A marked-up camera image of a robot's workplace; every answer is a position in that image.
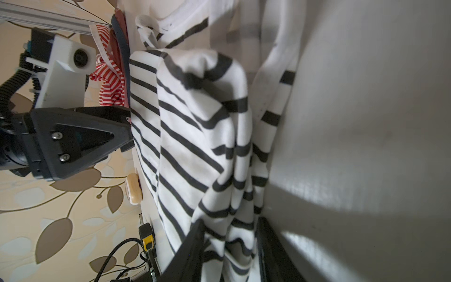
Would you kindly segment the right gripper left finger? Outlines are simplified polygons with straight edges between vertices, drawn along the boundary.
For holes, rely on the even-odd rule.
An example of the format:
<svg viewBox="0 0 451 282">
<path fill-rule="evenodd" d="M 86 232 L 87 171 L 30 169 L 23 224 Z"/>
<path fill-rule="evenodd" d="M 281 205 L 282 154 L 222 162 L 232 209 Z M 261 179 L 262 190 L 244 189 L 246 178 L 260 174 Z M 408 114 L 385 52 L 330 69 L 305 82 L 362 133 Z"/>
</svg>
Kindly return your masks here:
<svg viewBox="0 0 451 282">
<path fill-rule="evenodd" d="M 200 282 L 206 226 L 199 219 L 191 228 L 174 258 L 157 278 L 159 282 Z"/>
</svg>

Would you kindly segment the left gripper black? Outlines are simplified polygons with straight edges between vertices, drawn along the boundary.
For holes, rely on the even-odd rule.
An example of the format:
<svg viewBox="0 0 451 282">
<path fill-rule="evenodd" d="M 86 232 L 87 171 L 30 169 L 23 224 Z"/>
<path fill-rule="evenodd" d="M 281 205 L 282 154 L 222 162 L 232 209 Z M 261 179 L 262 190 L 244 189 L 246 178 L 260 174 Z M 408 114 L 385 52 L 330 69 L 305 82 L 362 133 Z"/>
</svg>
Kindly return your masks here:
<svg viewBox="0 0 451 282">
<path fill-rule="evenodd" d="M 130 118 L 130 109 L 122 106 L 15 114 L 13 132 L 1 132 L 1 170 L 47 181 L 72 177 L 134 146 Z"/>
</svg>

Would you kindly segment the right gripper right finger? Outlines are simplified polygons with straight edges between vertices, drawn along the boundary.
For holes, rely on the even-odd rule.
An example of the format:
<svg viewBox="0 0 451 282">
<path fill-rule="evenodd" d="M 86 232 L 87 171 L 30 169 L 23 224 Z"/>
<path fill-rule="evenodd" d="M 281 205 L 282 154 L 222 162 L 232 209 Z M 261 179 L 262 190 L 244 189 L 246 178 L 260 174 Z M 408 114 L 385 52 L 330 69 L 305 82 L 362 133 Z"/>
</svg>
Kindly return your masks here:
<svg viewBox="0 0 451 282">
<path fill-rule="evenodd" d="M 257 241 L 262 282 L 306 282 L 264 217 L 258 220 Z"/>
</svg>

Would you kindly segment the black white striped tank top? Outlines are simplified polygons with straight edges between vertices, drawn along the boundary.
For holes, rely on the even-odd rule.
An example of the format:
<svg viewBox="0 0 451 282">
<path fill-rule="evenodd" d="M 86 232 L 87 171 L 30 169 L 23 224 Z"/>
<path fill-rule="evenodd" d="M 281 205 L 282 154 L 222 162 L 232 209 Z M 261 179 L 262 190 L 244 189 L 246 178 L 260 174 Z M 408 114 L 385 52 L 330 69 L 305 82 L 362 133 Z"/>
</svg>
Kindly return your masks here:
<svg viewBox="0 0 451 282">
<path fill-rule="evenodd" d="M 139 15 L 132 135 L 172 254 L 196 231 L 202 282 L 261 282 L 258 220 L 292 92 L 305 1 L 184 1 Z"/>
</svg>

